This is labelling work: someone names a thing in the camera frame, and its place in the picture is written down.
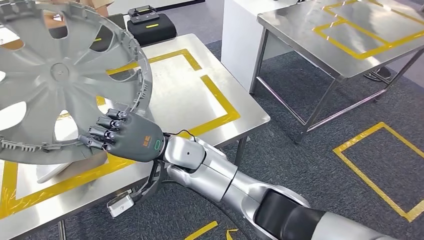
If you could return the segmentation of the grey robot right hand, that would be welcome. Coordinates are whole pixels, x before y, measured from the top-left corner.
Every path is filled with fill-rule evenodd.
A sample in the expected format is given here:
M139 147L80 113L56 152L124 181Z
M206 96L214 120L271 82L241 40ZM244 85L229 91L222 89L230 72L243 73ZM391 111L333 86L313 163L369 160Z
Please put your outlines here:
M154 122L132 112L108 109L78 140L113 156L147 163L158 160L166 140Z

